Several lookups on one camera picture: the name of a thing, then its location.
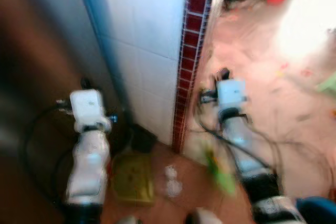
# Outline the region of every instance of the tiled floor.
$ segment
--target tiled floor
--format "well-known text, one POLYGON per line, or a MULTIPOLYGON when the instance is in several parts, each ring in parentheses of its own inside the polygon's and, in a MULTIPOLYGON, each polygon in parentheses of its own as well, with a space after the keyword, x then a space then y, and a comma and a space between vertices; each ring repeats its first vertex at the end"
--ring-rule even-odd
MULTIPOLYGON (((333 0, 287 0, 280 6, 261 4, 240 9, 218 19, 213 56, 203 73, 203 86, 211 87, 211 73, 222 67, 244 80, 249 97, 245 111, 254 126, 276 141, 297 141, 313 146, 294 149, 282 145, 284 186, 293 197, 328 194, 330 174, 321 165, 322 153, 332 162, 336 147, 336 120, 331 116, 335 101, 315 92, 315 86, 336 71, 336 27, 333 0)), ((207 110, 203 121, 216 122, 207 110)), ((202 130, 190 120, 190 127, 202 130)), ((204 161, 203 141, 207 134, 190 132, 186 156, 204 161)))
POLYGON ((186 215, 196 207, 214 212, 225 224, 252 223, 243 192, 237 189, 234 197, 226 196, 213 184, 204 166, 173 153, 164 144, 157 143, 152 151, 152 169, 155 183, 155 204, 152 207, 135 207, 117 202, 107 192, 102 223, 114 224, 119 219, 134 215, 144 224, 182 224, 186 215), (182 182, 180 195, 169 198, 165 193, 164 168, 174 165, 177 180, 182 182))

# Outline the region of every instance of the white tile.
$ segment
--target white tile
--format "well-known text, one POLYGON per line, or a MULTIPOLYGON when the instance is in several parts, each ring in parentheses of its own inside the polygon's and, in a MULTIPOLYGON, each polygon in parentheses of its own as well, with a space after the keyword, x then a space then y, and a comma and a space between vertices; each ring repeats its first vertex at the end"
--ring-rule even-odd
POLYGON ((138 49, 142 88, 168 100, 174 99, 177 61, 138 49))
POLYGON ((159 141, 170 145, 172 139, 172 123, 174 101, 144 91, 144 114, 147 118, 147 129, 154 133, 159 141))
POLYGON ((132 112, 135 123, 144 128, 147 128, 147 116, 143 104, 144 91, 126 83, 125 89, 127 91, 130 110, 132 112))
POLYGON ((112 74, 139 87, 141 75, 136 48, 106 36, 100 36, 100 39, 112 74))
POLYGON ((178 61, 184 0, 134 0, 135 45, 178 61))
POLYGON ((100 31, 114 39, 134 45, 134 0, 101 0, 107 4, 107 19, 105 27, 100 31))

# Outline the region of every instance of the red mosaic tile strip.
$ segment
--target red mosaic tile strip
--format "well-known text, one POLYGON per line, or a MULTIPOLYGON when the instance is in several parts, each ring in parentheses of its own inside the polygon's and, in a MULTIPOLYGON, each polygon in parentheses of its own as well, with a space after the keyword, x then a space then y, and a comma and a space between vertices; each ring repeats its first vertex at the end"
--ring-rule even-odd
POLYGON ((178 67, 172 149, 183 149, 186 134, 187 108, 200 68, 201 51, 208 25, 212 0, 186 0, 178 67))

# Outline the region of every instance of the black cable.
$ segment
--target black cable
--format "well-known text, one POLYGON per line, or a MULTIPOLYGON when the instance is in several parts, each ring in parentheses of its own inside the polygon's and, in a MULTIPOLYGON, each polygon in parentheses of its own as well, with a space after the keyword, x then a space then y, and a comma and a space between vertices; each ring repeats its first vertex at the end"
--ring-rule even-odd
MULTIPOLYGON (((202 112, 201 107, 200 107, 201 101, 202 101, 202 99, 201 99, 201 96, 200 96, 200 98, 199 98, 199 100, 198 100, 198 102, 197 102, 197 104, 195 106, 195 109, 193 110, 193 116, 194 116, 195 120, 198 121, 198 123, 200 122, 200 115, 201 115, 201 112, 202 112)), ((240 167, 239 167, 239 165, 238 165, 238 163, 236 161, 236 157, 235 157, 234 152, 232 151, 232 149, 230 148, 230 146, 225 145, 222 142, 219 142, 219 143, 223 146, 223 148, 225 149, 226 153, 230 156, 231 161, 233 162, 233 165, 236 167, 237 175, 240 175, 241 174, 241 169, 240 169, 240 167)))
POLYGON ((269 147, 271 148, 271 151, 272 151, 272 156, 274 158, 273 159, 273 166, 276 167, 276 164, 279 163, 279 168, 275 169, 275 173, 278 174, 279 176, 281 176, 283 174, 283 171, 284 171, 284 162, 282 160, 282 154, 281 154, 281 151, 280 151, 280 148, 279 148, 277 142, 274 141, 274 140, 271 140, 271 138, 266 133, 257 130, 252 125, 248 124, 248 122, 244 121, 244 123, 253 133, 261 136, 261 138, 263 138, 268 143, 268 145, 269 145, 269 147))
POLYGON ((59 192, 57 190, 57 175, 58 175, 59 168, 62 164, 62 161, 64 160, 64 158, 66 158, 71 153, 72 153, 72 148, 66 150, 59 156, 54 166, 54 169, 52 170, 53 172, 50 175, 50 186, 51 186, 51 191, 55 195, 55 204, 59 206, 62 210, 63 210, 62 197, 59 196, 59 192))
POLYGON ((207 131, 198 131, 198 130, 194 130, 194 129, 188 129, 189 132, 193 132, 193 133, 208 133, 207 131))
POLYGON ((64 106, 62 104, 55 104, 45 110, 43 110, 40 114, 38 114, 29 124, 27 127, 27 130, 25 131, 25 135, 24 135, 24 139, 23 139, 23 143, 21 146, 21 158, 22 158, 22 162, 23 162, 23 166, 26 170, 26 172, 29 174, 31 180, 33 181, 33 183, 35 184, 35 186, 37 187, 37 189, 41 192, 41 194, 48 199, 49 201, 53 202, 56 207, 58 207, 60 210, 63 209, 63 206, 59 204, 59 200, 57 198, 57 196, 52 196, 50 195, 46 189, 44 189, 44 186, 38 181, 38 179, 36 178, 36 175, 33 172, 33 169, 30 166, 29 160, 28 160, 28 145, 29 145, 29 141, 32 139, 32 135, 34 132, 34 128, 35 125, 48 113, 52 112, 52 111, 56 111, 59 110, 60 108, 63 108, 64 106))
POLYGON ((280 141, 280 142, 272 141, 265 133, 258 131, 257 129, 255 129, 254 127, 251 127, 250 125, 248 125, 248 127, 254 133, 256 133, 256 134, 260 135, 262 138, 264 138, 267 142, 270 142, 272 145, 276 146, 279 161, 280 161, 280 169, 281 169, 280 174, 284 174, 284 164, 283 164, 282 155, 281 155, 280 148, 279 148, 280 145, 293 145, 293 146, 296 146, 296 148, 298 148, 298 147, 306 148, 307 150, 309 150, 311 152, 313 152, 312 150, 314 150, 323 159, 323 161, 327 165, 327 169, 329 170, 328 173, 330 173, 330 191, 334 188, 335 183, 334 183, 333 169, 332 169, 329 161, 327 160, 327 158, 323 155, 323 153, 321 153, 315 147, 313 147, 312 145, 308 145, 307 143, 296 142, 296 141, 295 142, 293 142, 293 141, 280 141))
MULTIPOLYGON (((196 105, 196 109, 200 110, 200 104, 198 103, 196 105)), ((216 131, 213 131, 213 130, 210 130, 208 127, 206 127, 203 122, 201 121, 200 117, 199 117, 199 113, 197 113, 197 117, 195 117, 197 120, 198 120, 198 123, 199 125, 208 133, 210 133, 211 135, 213 135, 214 137, 216 137, 217 139, 219 139, 222 143, 225 143, 231 147, 234 147, 238 150, 240 150, 241 152, 243 152, 244 154, 248 155, 249 157, 253 158, 254 160, 256 160, 257 162, 259 162, 264 168, 267 168, 267 169, 273 169, 269 164, 267 164, 265 161, 263 161, 261 158, 255 156, 253 153, 249 152, 248 150, 246 150, 245 148, 231 142, 230 140, 220 136, 217 134, 216 131)))

